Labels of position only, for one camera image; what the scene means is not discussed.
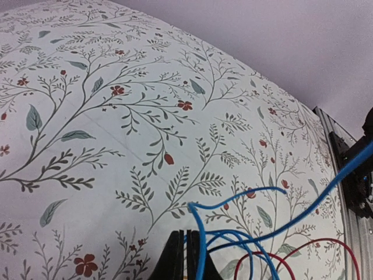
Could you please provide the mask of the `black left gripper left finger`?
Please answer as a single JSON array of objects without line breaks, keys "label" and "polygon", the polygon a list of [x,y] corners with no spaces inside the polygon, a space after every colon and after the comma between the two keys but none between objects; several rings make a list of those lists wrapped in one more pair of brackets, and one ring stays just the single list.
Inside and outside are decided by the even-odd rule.
[{"label": "black left gripper left finger", "polygon": [[184,276],[184,231],[172,231],[148,280],[182,280]]}]

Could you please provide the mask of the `floral patterned table mat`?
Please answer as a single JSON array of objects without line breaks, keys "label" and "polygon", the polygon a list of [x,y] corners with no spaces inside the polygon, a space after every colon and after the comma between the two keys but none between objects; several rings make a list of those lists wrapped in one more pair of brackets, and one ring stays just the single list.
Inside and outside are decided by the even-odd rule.
[{"label": "floral patterned table mat", "polygon": [[320,119],[257,71],[109,1],[1,13],[1,278],[146,279],[173,230],[252,237],[334,178]]}]

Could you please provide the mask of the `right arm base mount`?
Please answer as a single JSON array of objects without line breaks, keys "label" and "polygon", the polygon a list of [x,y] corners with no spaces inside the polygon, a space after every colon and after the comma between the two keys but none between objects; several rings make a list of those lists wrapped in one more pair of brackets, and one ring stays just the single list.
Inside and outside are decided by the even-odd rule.
[{"label": "right arm base mount", "polygon": [[[352,146],[348,146],[335,132],[329,133],[338,171],[372,143],[372,110],[366,116],[363,131],[364,135]],[[372,156],[342,180],[342,189],[348,209],[361,218],[372,217]]]}]

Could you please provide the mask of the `front aluminium rail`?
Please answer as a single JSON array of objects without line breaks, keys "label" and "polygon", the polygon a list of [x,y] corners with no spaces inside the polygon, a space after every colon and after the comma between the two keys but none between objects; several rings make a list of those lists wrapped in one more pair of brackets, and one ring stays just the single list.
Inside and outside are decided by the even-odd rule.
[{"label": "front aluminium rail", "polygon": [[349,174],[337,185],[345,242],[355,255],[361,279],[372,279],[372,156],[366,156],[355,170],[351,163],[370,139],[365,135],[353,137],[319,107],[314,108],[314,113],[322,123],[335,172],[350,166]]}]

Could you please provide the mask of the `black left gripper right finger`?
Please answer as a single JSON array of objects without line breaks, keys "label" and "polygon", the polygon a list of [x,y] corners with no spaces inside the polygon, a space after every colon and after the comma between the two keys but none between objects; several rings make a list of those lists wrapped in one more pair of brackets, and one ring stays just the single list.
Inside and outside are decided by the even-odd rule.
[{"label": "black left gripper right finger", "polygon": [[203,263],[203,280],[222,280],[215,264],[208,252],[205,258],[200,258],[200,234],[197,230],[186,231],[186,278],[196,280],[200,261]]}]

